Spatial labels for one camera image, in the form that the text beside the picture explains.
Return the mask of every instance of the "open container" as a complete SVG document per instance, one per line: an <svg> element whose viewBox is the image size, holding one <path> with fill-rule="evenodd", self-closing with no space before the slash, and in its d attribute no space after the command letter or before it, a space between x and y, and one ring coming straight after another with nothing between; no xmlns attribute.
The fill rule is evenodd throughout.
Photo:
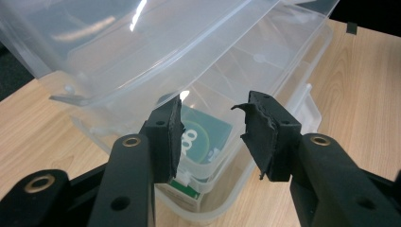
<svg viewBox="0 0 401 227"><path fill-rule="evenodd" d="M304 131L319 125L305 81L329 42L324 21L338 0L288 2L4 0L0 40L109 152L181 94L192 133L183 136L178 180L200 193L198 208L188 211L158 189L157 196L204 221L228 208L254 167L240 149L244 113L230 111L250 90L278 98Z"/></svg>

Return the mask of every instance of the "wooden surface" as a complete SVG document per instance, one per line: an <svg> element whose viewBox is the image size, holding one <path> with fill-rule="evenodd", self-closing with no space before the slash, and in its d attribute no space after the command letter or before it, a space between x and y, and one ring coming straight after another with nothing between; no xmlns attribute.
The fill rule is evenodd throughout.
<svg viewBox="0 0 401 227"><path fill-rule="evenodd" d="M401 168L401 38L329 22L334 38L309 82L323 122L362 168L393 180ZM0 103L0 198L27 174L60 168L70 178L107 155L76 129L37 81ZM288 183L254 171L233 206L210 226L299 226ZM158 226L191 226L157 201Z"/></svg>

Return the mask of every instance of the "white logo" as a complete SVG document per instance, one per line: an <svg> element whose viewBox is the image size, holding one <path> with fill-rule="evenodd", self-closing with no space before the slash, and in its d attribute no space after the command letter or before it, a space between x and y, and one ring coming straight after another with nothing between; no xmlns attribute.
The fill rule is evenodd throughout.
<svg viewBox="0 0 401 227"><path fill-rule="evenodd" d="M196 140L198 133L194 130L188 130L183 134L181 141L181 153L186 156L186 152L192 148L192 142Z"/></svg>

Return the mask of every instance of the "transparent plastic lid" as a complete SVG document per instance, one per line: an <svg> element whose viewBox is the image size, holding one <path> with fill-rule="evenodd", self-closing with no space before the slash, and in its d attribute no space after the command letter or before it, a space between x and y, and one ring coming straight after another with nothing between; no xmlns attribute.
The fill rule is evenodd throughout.
<svg viewBox="0 0 401 227"><path fill-rule="evenodd" d="M6 0L0 38L70 104L150 81L157 99L194 81L277 2Z"/></svg>

